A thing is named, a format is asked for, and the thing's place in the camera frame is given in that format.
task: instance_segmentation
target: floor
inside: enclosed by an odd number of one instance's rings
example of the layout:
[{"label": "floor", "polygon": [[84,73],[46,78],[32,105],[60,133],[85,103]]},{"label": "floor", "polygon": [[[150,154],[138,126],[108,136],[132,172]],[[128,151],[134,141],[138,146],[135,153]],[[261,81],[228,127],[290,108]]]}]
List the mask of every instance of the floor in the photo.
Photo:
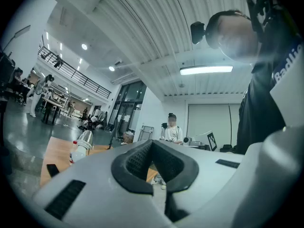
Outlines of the floor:
[{"label": "floor", "polygon": [[[23,105],[12,99],[4,115],[4,143],[10,151],[12,166],[8,180],[15,191],[28,198],[39,189],[42,162],[50,137],[72,142],[82,133],[77,128],[82,123],[76,118],[60,115],[52,126],[42,123],[42,117],[43,114],[39,112],[36,112],[36,118],[31,117]],[[109,142],[109,132],[95,130],[93,144],[108,145]],[[113,140],[113,147],[117,146],[120,146],[120,142]],[[161,189],[160,184],[154,185],[153,189],[153,200],[164,211],[166,191]]]}]

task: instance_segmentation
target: black t-shirt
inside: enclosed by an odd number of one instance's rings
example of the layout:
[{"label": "black t-shirt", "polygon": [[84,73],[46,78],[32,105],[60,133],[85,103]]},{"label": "black t-shirt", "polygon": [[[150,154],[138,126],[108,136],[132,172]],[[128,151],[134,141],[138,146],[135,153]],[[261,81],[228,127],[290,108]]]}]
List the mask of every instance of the black t-shirt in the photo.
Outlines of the black t-shirt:
[{"label": "black t-shirt", "polygon": [[284,60],[286,50],[295,38],[293,34],[281,16],[275,26],[265,28],[258,62],[251,72],[252,78],[239,109],[236,153],[245,154],[251,144],[263,142],[285,126],[270,90],[275,85],[272,72]]}]

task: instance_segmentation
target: railing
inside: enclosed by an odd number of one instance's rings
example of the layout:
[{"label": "railing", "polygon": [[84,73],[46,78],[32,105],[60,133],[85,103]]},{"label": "railing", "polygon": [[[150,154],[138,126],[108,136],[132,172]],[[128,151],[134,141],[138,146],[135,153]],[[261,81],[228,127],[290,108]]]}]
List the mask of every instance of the railing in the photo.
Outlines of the railing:
[{"label": "railing", "polygon": [[[43,47],[38,52],[38,56],[45,59],[48,63],[51,65],[56,64],[57,56],[55,53],[48,50],[46,47]],[[64,60],[63,64],[58,65],[56,68],[57,70],[63,72],[65,75],[69,76],[73,80],[77,81],[78,83],[82,84],[83,86],[87,87],[90,90],[93,90],[94,92],[98,93],[99,95],[108,98],[111,91],[108,91],[107,89],[100,86],[98,83],[95,83],[93,80],[89,79],[88,77],[84,76],[82,73],[80,73],[78,70],[74,69],[72,66],[70,66],[68,63],[66,63]]]}]

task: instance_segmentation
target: tube light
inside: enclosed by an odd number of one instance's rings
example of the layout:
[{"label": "tube light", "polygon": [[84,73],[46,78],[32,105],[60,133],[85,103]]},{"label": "tube light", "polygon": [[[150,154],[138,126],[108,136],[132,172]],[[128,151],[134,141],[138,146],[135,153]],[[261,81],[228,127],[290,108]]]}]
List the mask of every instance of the tube light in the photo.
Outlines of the tube light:
[{"label": "tube light", "polygon": [[194,66],[180,69],[181,75],[205,74],[205,73],[230,73],[233,66]]}]

